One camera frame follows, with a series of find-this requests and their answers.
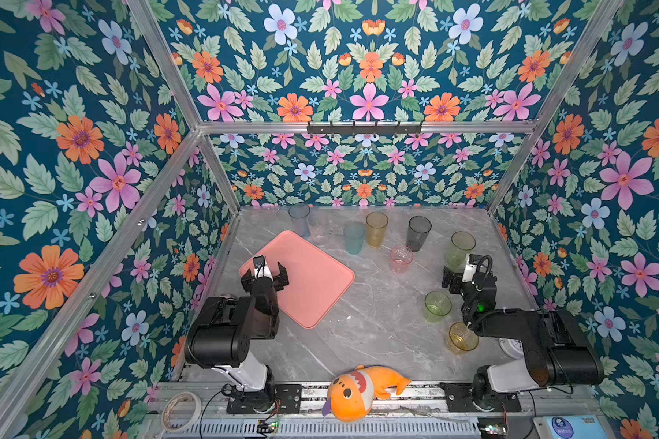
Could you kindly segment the pink plastic tray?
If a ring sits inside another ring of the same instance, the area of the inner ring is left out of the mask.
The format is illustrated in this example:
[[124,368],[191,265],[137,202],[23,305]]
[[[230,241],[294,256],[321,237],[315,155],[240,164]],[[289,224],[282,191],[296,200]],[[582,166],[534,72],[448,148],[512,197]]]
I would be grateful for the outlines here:
[[[314,329],[355,280],[350,268],[291,230],[278,234],[258,255],[267,258],[271,274],[285,267],[289,285],[276,293],[251,294],[257,308],[271,315],[282,311],[304,329]],[[239,269],[241,277],[254,270],[254,256]]]

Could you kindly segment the blue transparent cup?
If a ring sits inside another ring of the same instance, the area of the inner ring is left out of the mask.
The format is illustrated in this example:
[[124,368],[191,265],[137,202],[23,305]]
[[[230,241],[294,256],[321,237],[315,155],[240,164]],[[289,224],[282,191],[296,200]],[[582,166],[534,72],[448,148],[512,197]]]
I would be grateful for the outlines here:
[[298,203],[292,205],[288,209],[288,214],[292,222],[292,230],[298,236],[307,238],[310,235],[309,231],[309,214],[311,207],[305,203]]

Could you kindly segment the clear transparent cup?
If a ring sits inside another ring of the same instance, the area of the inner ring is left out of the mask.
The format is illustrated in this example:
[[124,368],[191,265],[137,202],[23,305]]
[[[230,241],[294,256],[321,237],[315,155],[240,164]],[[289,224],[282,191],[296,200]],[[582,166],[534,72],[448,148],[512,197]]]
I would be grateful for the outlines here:
[[327,217],[320,211],[313,211],[308,219],[310,240],[317,246],[329,241],[331,228]]

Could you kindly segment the teal frosted cup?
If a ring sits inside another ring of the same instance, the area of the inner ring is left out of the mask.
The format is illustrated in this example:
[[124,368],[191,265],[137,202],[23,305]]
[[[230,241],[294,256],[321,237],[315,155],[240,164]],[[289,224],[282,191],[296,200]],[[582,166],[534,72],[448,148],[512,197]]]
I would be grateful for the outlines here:
[[343,229],[345,250],[348,254],[359,254],[364,246],[365,226],[360,222],[351,222]]

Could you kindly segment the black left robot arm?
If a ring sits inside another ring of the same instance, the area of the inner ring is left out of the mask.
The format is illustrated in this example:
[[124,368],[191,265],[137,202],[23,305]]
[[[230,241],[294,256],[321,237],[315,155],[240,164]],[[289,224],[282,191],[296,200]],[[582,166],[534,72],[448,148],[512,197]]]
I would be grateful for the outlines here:
[[251,353],[254,340],[273,340],[278,334],[278,292],[289,286],[286,267],[273,274],[268,266],[247,270],[241,278],[247,296],[208,298],[183,349],[186,362],[223,373],[246,393],[266,390],[271,369]]

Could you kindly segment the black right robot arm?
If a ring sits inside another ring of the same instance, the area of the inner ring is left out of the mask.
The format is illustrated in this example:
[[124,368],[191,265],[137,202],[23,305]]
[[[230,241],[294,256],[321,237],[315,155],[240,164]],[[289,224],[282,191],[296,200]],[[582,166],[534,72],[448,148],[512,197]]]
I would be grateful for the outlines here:
[[443,269],[442,286],[462,298],[462,323],[479,338],[514,340],[522,356],[476,369],[466,388],[468,407],[501,410],[521,391],[556,386],[599,385],[604,379],[600,355],[566,310],[542,311],[495,307],[497,277],[477,266],[473,274]]

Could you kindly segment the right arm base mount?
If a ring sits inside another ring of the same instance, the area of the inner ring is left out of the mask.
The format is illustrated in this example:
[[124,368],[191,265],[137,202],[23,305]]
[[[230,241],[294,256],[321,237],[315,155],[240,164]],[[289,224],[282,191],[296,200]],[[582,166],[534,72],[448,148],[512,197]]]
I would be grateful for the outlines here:
[[450,413],[519,413],[522,406],[516,393],[495,393],[489,388],[474,391],[468,383],[441,382]]

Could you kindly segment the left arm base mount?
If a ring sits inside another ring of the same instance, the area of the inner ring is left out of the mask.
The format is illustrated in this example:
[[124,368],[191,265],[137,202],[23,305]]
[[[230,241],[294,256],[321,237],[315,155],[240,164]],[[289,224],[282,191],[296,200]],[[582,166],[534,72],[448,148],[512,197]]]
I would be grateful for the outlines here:
[[302,400],[299,384],[267,385],[261,391],[234,391],[229,397],[228,414],[298,414]]

